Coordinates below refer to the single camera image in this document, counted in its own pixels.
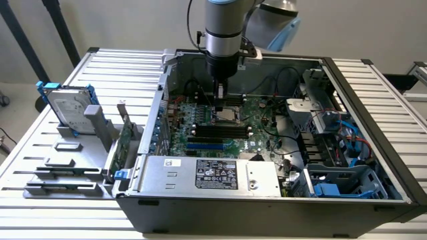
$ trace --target hard drive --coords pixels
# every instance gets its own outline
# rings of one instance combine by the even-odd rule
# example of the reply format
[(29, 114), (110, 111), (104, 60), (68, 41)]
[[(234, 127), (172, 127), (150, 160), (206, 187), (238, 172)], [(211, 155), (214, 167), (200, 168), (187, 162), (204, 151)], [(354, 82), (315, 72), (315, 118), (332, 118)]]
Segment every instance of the hard drive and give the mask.
[(99, 105), (95, 88), (62, 86), (59, 83), (47, 83), (39, 86), (44, 101), (51, 105), (62, 126), (70, 127), (76, 134), (95, 134), (91, 120), (84, 112), (88, 105)]

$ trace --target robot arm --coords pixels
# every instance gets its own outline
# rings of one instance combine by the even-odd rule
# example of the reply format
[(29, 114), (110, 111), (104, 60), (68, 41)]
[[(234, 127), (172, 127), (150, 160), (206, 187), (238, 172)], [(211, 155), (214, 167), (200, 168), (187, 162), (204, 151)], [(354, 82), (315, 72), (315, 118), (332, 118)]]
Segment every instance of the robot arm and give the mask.
[(204, 53), (215, 106), (227, 94), (228, 78), (238, 72), (243, 33), (255, 46), (279, 52), (298, 30), (296, 16), (296, 0), (206, 1)]

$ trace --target motherboard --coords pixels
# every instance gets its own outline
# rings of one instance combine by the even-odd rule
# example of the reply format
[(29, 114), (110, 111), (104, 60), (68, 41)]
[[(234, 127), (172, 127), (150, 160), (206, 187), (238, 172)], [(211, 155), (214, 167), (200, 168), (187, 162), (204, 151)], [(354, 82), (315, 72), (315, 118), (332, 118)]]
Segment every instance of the motherboard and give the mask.
[(244, 98), (240, 103), (215, 111), (190, 97), (175, 96), (168, 105), (171, 126), (170, 155), (250, 160), (262, 156), (264, 161), (283, 161), (272, 150), (280, 148), (275, 101), (260, 97)]

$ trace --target label sticker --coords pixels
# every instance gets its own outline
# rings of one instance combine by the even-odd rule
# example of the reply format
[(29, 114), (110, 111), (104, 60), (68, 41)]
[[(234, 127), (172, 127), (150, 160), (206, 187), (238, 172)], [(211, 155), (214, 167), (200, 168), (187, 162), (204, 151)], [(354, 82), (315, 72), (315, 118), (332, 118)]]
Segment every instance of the label sticker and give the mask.
[(164, 159), (164, 166), (166, 167), (180, 167), (182, 160), (180, 159)]
[(94, 125), (91, 120), (86, 118), (84, 112), (87, 105), (79, 101), (67, 99), (55, 99), (54, 104), (56, 105), (63, 118), (64, 124), (70, 126), (79, 133), (94, 133)]
[(198, 159), (195, 186), (198, 189), (238, 190), (236, 161)]

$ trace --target metal bracket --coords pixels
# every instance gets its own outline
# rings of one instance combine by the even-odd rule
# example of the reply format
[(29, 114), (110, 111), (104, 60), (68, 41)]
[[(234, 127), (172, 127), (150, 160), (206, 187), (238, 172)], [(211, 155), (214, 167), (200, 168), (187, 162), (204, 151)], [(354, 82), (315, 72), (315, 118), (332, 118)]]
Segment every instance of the metal bracket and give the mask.
[(163, 50), (163, 55), (162, 55), (162, 65), (174, 65), (179, 61), (176, 59), (176, 49), (175, 48), (167, 48)]

